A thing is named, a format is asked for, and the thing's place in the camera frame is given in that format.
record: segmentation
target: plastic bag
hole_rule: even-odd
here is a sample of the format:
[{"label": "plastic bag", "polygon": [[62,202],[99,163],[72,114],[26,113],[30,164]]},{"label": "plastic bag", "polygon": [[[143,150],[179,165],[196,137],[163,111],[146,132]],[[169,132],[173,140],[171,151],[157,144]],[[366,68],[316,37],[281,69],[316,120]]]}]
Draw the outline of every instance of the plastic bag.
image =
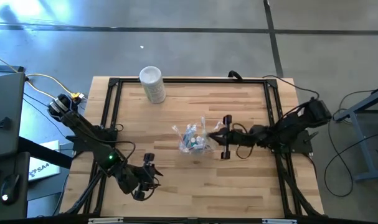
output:
[{"label": "plastic bag", "polygon": [[[221,121],[217,123],[217,126],[212,130],[219,129]],[[201,118],[201,134],[197,134],[197,124],[188,124],[185,133],[182,135],[176,125],[172,129],[179,136],[178,148],[183,154],[203,154],[213,152],[216,145],[214,141],[211,141],[207,137],[206,119]]]}]

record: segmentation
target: gray floor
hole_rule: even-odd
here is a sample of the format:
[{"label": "gray floor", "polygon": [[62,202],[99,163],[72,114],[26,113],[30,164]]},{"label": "gray floor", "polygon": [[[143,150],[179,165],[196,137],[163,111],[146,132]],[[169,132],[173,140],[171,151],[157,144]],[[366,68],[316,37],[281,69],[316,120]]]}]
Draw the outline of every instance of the gray floor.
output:
[{"label": "gray floor", "polygon": [[[277,29],[378,30],[378,0],[270,0],[270,5]],[[0,24],[3,23],[268,27],[262,0],[109,0],[106,3],[0,0]],[[376,35],[277,35],[276,39],[284,76],[293,77],[299,86],[320,92],[331,111],[337,110],[347,93],[378,88]],[[71,90],[84,93],[88,93],[94,75],[137,75],[147,65],[159,67],[165,76],[225,77],[229,70],[245,77],[276,74],[268,34],[0,30],[0,57],[25,66],[27,73],[53,75]],[[48,80],[35,79],[35,84],[53,95],[62,92]],[[29,86],[26,92],[44,103],[49,101]],[[298,91],[298,95],[300,101],[311,97],[303,91]],[[344,107],[366,96],[350,97]],[[35,142],[54,139],[66,142],[50,125],[24,103],[21,136]],[[70,133],[62,125],[58,126],[64,134]],[[327,127],[318,131],[313,140],[314,161],[325,213],[331,217],[378,222],[378,179],[355,183],[353,193],[346,198],[334,197],[326,190],[324,168],[334,151]],[[356,142],[350,126],[332,124],[331,132],[339,151]],[[358,147],[346,152],[344,158],[352,173],[366,170]],[[338,194],[349,187],[349,177],[339,161],[330,167],[328,182]],[[43,214],[30,212],[29,215]]]}]

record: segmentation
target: computer mouse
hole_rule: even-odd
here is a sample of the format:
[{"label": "computer mouse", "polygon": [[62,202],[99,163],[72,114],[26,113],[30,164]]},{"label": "computer mouse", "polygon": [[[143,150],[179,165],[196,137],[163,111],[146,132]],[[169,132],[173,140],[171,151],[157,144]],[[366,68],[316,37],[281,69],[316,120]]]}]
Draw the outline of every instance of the computer mouse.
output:
[{"label": "computer mouse", "polygon": [[18,199],[19,174],[11,174],[3,179],[1,187],[1,202],[5,205],[11,205]]}]

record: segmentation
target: wooden table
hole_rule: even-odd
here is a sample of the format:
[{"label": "wooden table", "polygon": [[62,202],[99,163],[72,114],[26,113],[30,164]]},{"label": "wooden table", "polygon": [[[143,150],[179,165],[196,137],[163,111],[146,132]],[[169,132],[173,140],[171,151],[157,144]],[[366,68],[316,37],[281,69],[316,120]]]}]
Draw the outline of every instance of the wooden table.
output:
[{"label": "wooden table", "polygon": [[[100,124],[109,77],[94,77],[85,110],[92,124]],[[189,123],[200,123],[206,117],[211,130],[223,116],[231,114],[234,123],[248,129],[253,124],[269,125],[263,87],[257,84],[180,84],[166,83],[164,103],[151,104],[139,83],[124,83],[117,123],[125,129],[119,140],[136,143],[130,163],[141,166],[143,155],[152,152],[154,163],[164,174],[162,186],[145,202],[132,199],[118,187],[114,178],[106,182],[102,216],[124,217],[283,217],[275,158],[269,150],[256,147],[248,159],[239,159],[231,146],[230,160],[220,160],[220,150],[206,156],[185,156],[177,149],[178,138],[171,129],[181,131]],[[283,112],[298,104],[295,89],[278,80]],[[108,121],[115,91],[111,98]],[[116,146],[122,153],[131,150],[129,144]],[[247,149],[240,149],[244,155]],[[85,152],[71,166],[60,211],[66,211],[88,184],[92,153]],[[312,206],[323,213],[313,166],[303,155],[294,154],[293,164],[298,187]],[[92,198],[95,206],[97,189]],[[288,190],[291,211],[294,211]]]}]

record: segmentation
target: wire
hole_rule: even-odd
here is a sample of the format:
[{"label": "wire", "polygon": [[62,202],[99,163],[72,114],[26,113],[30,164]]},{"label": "wire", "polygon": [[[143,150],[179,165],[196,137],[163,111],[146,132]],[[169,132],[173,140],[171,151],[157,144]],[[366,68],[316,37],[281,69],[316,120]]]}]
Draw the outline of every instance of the wire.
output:
[{"label": "wire", "polygon": [[[235,130],[234,126],[240,126],[240,127],[244,130],[245,133],[240,133],[240,132],[238,132],[237,130]],[[246,129],[242,124],[234,123],[234,124],[232,125],[232,128],[233,128],[233,130],[234,130],[236,133],[239,133],[239,134],[242,134],[242,135],[251,136],[251,134],[248,133],[247,129]],[[237,149],[236,149],[236,156],[237,156],[238,158],[240,158],[240,159],[247,159],[247,158],[250,157],[251,154],[252,154],[253,146],[251,147],[250,152],[248,153],[248,155],[247,155],[246,157],[242,157],[242,156],[239,155],[239,149],[240,149],[240,145],[237,146]]]},{"label": "wire", "polygon": [[13,71],[15,71],[16,73],[18,72],[15,68],[13,68],[11,65],[9,65],[8,63],[6,63],[4,60],[0,59],[1,62],[3,62],[5,65],[9,66],[9,68]]},{"label": "wire", "polygon": [[[344,103],[344,100],[345,100],[347,97],[349,97],[349,96],[351,96],[351,95],[353,95],[353,94],[356,94],[356,93],[369,93],[369,92],[373,92],[373,91],[375,91],[375,90],[361,90],[361,91],[355,91],[355,92],[352,92],[352,93],[347,94],[346,96],[344,96],[344,98],[342,98],[341,102],[339,103],[338,111],[341,111],[341,110],[347,110],[347,109],[345,109],[345,108],[342,108],[342,105],[343,105],[343,103]],[[342,122],[345,123],[345,124],[348,124],[348,125],[352,125],[351,122],[346,121],[345,119],[342,120]]]},{"label": "wire", "polygon": [[28,102],[26,99],[23,98],[23,100],[28,103],[29,105],[31,105],[35,110],[37,110],[38,112],[40,112],[50,123],[52,123],[56,128],[57,130],[59,131],[59,133],[65,137],[65,135],[61,132],[61,130],[59,129],[59,127],[57,127],[56,124],[54,124],[46,115],[44,115],[38,108],[36,108],[34,105],[32,105],[30,102]]},{"label": "wire", "polygon": [[293,87],[295,87],[295,88],[297,88],[297,89],[299,89],[299,90],[303,90],[303,91],[308,91],[308,92],[314,93],[314,94],[316,94],[316,99],[317,99],[317,100],[319,99],[320,94],[319,94],[317,91],[309,90],[309,89],[307,89],[307,88],[301,88],[301,87],[296,86],[296,85],[294,85],[294,84],[291,84],[291,83],[289,83],[288,81],[286,81],[286,80],[284,80],[284,79],[282,79],[282,78],[280,78],[280,77],[277,77],[277,76],[275,76],[275,75],[265,75],[265,76],[262,77],[262,78],[266,78],[266,77],[274,77],[274,78],[277,78],[277,79],[279,79],[280,81],[285,82],[285,83],[287,83],[287,84],[289,84],[289,85],[291,85],[291,86],[293,86]]},{"label": "wire", "polygon": [[121,126],[121,129],[120,129],[120,130],[118,130],[118,129],[115,128],[117,132],[120,132],[120,131],[123,131],[123,130],[124,130],[124,126],[123,126],[122,124],[116,124],[116,125],[120,125],[120,126]]},{"label": "wire", "polygon": [[52,79],[53,81],[55,81],[57,84],[59,84],[67,93],[69,93],[71,96],[73,95],[73,93],[68,90],[62,83],[60,83],[57,79],[55,79],[54,77],[50,76],[50,75],[44,75],[44,74],[41,74],[41,73],[33,73],[33,74],[28,74],[26,75],[26,77],[30,77],[30,76],[41,76],[41,77],[46,77],[46,78],[50,78]]},{"label": "wire", "polygon": [[300,110],[302,110],[303,107],[305,107],[308,103],[310,103],[310,101],[307,101],[305,103],[302,103],[296,107],[294,107],[293,109],[289,110],[287,113],[285,113],[275,124],[275,126],[285,117],[287,116],[289,113],[293,112],[295,109],[298,109],[296,112],[299,112]]},{"label": "wire", "polygon": [[59,200],[57,201],[57,204],[56,204],[56,207],[54,208],[54,211],[53,211],[53,214],[52,215],[55,215],[56,214],[56,211],[57,211],[57,208],[59,207],[60,205],[60,202],[62,201],[62,198],[63,198],[63,195],[64,195],[64,188],[65,188],[65,184],[67,183],[67,179],[69,177],[69,174],[67,174],[67,176],[65,177],[65,180],[64,180],[64,183],[63,183],[63,189],[62,189],[62,193],[60,194],[60,197],[59,197]]},{"label": "wire", "polygon": [[[341,152],[338,152],[338,151],[337,151],[336,146],[335,146],[334,143],[333,143],[333,139],[331,138],[331,133],[330,133],[330,122],[328,123],[328,136],[329,136],[330,141],[331,141],[331,144],[333,145],[333,148],[334,148],[334,150],[336,151],[337,154],[336,154],[336,155],[335,155],[335,156],[334,156],[334,157],[328,162],[326,168],[324,169],[324,184],[325,184],[327,190],[328,190],[332,195],[334,195],[334,196],[336,196],[336,197],[346,197],[346,196],[348,196],[349,194],[351,194],[352,191],[353,191],[353,177],[352,177],[351,171],[349,170],[348,166],[346,165],[344,159],[341,157],[341,154],[342,154],[343,152],[347,151],[348,149],[352,148],[353,146],[356,146],[356,145],[358,145],[359,143],[361,143],[361,142],[363,142],[363,141],[365,141],[365,140],[367,140],[367,139],[369,139],[369,138],[373,138],[373,137],[378,136],[378,134],[373,134],[372,136],[366,137],[366,138],[364,138],[364,139],[362,139],[362,140],[360,140],[360,141],[358,141],[358,142],[356,142],[356,143],[350,145],[349,147],[347,147],[346,149],[342,150]],[[335,158],[337,158],[337,157],[339,157],[340,160],[343,162],[343,164],[344,164],[344,166],[345,166],[346,170],[348,171],[348,174],[349,174],[349,176],[350,176],[350,178],[351,178],[351,186],[350,186],[350,188],[349,188],[349,191],[348,191],[347,193],[345,193],[345,194],[341,194],[341,195],[336,194],[336,193],[333,193],[333,192],[331,191],[331,189],[328,187],[328,185],[327,185],[327,180],[326,180],[327,168],[330,166],[330,164],[332,163],[332,161],[335,160]]]},{"label": "wire", "polygon": [[313,166],[313,169],[314,169],[314,175],[316,176],[316,179],[317,179],[318,178],[318,171],[316,170],[316,165],[314,164],[312,158],[309,155],[307,155],[306,153],[303,153],[303,155],[305,157],[307,157],[309,159],[309,161],[312,163],[312,166]]},{"label": "wire", "polygon": [[[328,138],[330,139],[331,145],[333,146],[333,149],[334,149],[334,151],[336,152],[336,155],[335,155],[335,156],[329,161],[328,165],[327,165],[326,168],[324,169],[324,184],[325,184],[327,190],[328,190],[332,195],[334,195],[334,196],[336,196],[336,197],[346,197],[346,196],[348,196],[349,194],[352,193],[352,190],[353,190],[353,176],[352,176],[351,171],[349,170],[348,166],[346,165],[344,159],[341,157],[341,153],[342,153],[342,152],[338,152],[336,146],[334,145],[333,139],[332,139],[332,137],[331,137],[330,124],[331,124],[331,120],[329,121],[329,123],[328,123],[328,127],[327,127],[327,129],[328,129]],[[330,190],[330,188],[327,186],[327,181],[326,181],[327,168],[329,167],[329,165],[331,164],[331,162],[332,162],[337,156],[339,156],[340,160],[343,162],[343,164],[344,164],[344,166],[345,166],[345,169],[347,170],[347,172],[348,172],[348,174],[349,174],[349,178],[351,179],[351,186],[350,186],[348,192],[345,193],[345,194],[341,194],[341,195],[332,192],[332,191]]]},{"label": "wire", "polygon": [[35,99],[34,97],[32,97],[32,96],[30,96],[30,95],[28,95],[27,93],[24,93],[26,96],[28,96],[30,99],[32,99],[32,100],[35,100],[36,102],[38,102],[38,103],[40,103],[40,104],[42,104],[43,106],[45,106],[46,108],[47,108],[47,105],[46,104],[44,104],[43,102],[41,102],[41,101],[39,101],[39,100],[37,100],[37,99]]},{"label": "wire", "polygon": [[132,149],[132,152],[135,151],[136,149],[136,144],[134,142],[131,142],[131,141],[106,141],[106,140],[101,140],[101,139],[98,139],[96,137],[93,137],[92,135],[90,135],[89,133],[85,132],[84,130],[82,130],[81,128],[77,127],[82,133],[84,133],[86,136],[90,137],[91,139],[95,140],[95,141],[98,141],[98,142],[102,142],[102,143],[129,143],[129,144],[132,144],[133,145],[133,149]]},{"label": "wire", "polygon": [[41,93],[41,94],[43,94],[45,96],[48,96],[48,97],[56,100],[56,97],[54,97],[54,96],[52,96],[52,95],[50,95],[50,94],[48,94],[48,93],[46,93],[44,91],[38,90],[30,81],[26,81],[26,83],[28,83],[28,85],[30,85],[35,91],[38,91],[39,93]]}]

